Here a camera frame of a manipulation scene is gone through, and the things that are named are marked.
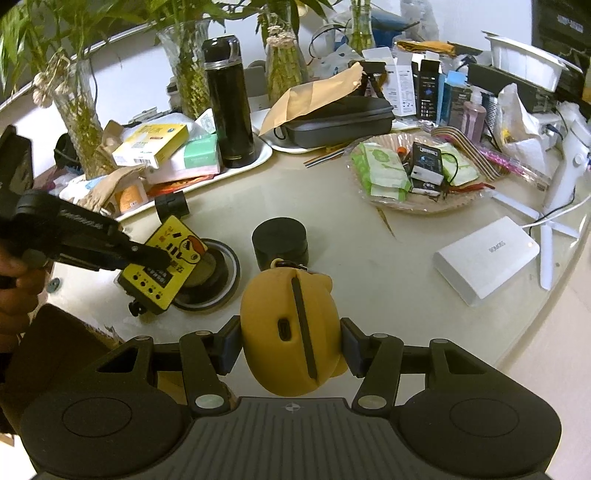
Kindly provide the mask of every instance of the black box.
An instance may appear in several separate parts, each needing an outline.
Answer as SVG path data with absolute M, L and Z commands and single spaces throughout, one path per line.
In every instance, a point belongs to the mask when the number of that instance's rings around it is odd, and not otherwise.
M 437 120 L 437 101 L 439 99 L 439 65 L 435 60 L 423 60 L 419 70 L 412 63 L 414 94 L 417 100 L 417 116 L 420 120 Z
M 468 82 L 495 96 L 499 96 L 507 85 L 516 83 L 519 99 L 529 113 L 550 112 L 556 107 L 556 96 L 552 92 L 494 67 L 471 63 L 468 67 Z
M 422 143 L 413 143 L 410 177 L 435 185 L 443 183 L 443 160 L 441 150 Z

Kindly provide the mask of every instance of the black stripe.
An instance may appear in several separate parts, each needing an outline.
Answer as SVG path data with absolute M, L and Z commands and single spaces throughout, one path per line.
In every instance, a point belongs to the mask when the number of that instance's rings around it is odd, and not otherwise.
M 291 289 L 294 293 L 295 307 L 297 309 L 298 320 L 300 321 L 301 340 L 304 345 L 304 355 L 306 356 L 308 376 L 314 380 L 317 380 L 318 371 L 316 369 L 316 362 L 314 361 L 312 339 L 310 338 L 308 318 L 306 317 L 306 309 L 304 308 L 304 297 L 301 294 L 300 279 L 297 277 L 297 275 L 291 279 Z

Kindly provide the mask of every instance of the pink liquid bottle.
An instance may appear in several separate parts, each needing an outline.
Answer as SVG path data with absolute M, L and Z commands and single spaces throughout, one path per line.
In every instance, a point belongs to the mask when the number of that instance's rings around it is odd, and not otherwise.
M 470 101 L 464 102 L 462 133 L 475 145 L 478 145 L 482 139 L 485 121 L 486 108 L 482 106 L 482 94 L 474 90 Z

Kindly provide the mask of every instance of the yellow box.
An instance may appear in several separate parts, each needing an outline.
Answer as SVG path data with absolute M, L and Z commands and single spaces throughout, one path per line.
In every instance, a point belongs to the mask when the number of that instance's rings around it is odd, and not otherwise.
M 113 152 L 113 159 L 120 167 L 159 168 L 188 139 L 187 125 L 143 125 Z

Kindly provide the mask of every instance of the person's arm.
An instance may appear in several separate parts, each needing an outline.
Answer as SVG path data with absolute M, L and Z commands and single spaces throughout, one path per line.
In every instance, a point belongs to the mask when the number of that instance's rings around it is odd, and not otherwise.
M 0 276 L 16 279 L 15 288 L 0 290 L 0 353 L 18 346 L 18 335 L 29 326 L 29 312 L 37 307 L 37 295 L 45 286 L 43 270 L 29 270 L 0 245 Z

